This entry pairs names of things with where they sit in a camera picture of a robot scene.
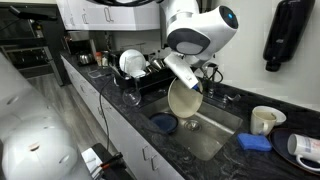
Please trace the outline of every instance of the mug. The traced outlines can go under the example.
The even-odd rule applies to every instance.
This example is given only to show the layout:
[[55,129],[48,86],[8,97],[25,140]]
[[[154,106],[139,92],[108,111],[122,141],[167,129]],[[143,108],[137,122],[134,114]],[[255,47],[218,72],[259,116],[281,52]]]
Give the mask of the mug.
[[267,106],[257,106],[251,114],[251,133],[254,135],[268,135],[277,122],[277,109]]
[[312,168],[305,165],[301,158],[315,161],[320,164],[320,140],[312,139],[297,134],[291,134],[287,148],[289,154],[296,156],[297,162],[304,168],[311,171],[320,172],[320,168]]

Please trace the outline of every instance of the white cabinet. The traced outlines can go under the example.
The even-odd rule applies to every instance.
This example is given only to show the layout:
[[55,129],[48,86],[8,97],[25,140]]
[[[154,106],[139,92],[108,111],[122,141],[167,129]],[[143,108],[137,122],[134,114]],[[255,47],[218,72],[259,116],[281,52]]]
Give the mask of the white cabinet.
[[156,2],[139,7],[110,7],[86,0],[57,0],[57,4],[68,30],[134,31],[160,28],[159,5]]
[[[87,82],[63,57],[69,77],[93,115],[107,132],[99,103],[99,92]],[[131,124],[102,97],[103,111],[108,123],[109,138],[137,179],[180,180],[182,176],[132,127]]]

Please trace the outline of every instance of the stainless steel sink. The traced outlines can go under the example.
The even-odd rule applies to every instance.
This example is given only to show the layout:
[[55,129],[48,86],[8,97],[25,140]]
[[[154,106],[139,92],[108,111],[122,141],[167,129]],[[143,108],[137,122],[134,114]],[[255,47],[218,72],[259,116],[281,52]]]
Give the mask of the stainless steel sink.
[[[141,108],[146,117],[170,112],[167,97]],[[179,118],[177,130],[171,136],[197,158],[208,161],[241,126],[242,119],[205,102],[190,118]]]

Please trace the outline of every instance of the sponge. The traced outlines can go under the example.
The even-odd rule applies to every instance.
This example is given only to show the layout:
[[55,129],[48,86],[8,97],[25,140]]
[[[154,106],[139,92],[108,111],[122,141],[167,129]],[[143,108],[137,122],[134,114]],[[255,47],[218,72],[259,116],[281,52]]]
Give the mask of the sponge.
[[263,135],[238,134],[238,142],[244,150],[271,151],[272,147],[268,139]]

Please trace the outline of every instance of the wall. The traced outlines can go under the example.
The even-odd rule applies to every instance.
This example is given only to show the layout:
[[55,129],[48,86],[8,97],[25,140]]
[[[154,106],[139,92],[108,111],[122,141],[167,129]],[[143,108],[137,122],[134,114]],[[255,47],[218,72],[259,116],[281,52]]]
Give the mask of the wall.
[[[320,111],[320,1],[316,1],[295,57],[284,63],[279,72],[271,73],[265,70],[266,61],[262,56],[279,2],[217,0],[216,5],[226,5],[235,12],[240,26],[213,61],[220,65],[225,84]],[[116,46],[146,42],[144,52],[159,49],[159,33],[116,32]]]
[[0,2],[56,4],[56,0],[1,0]]

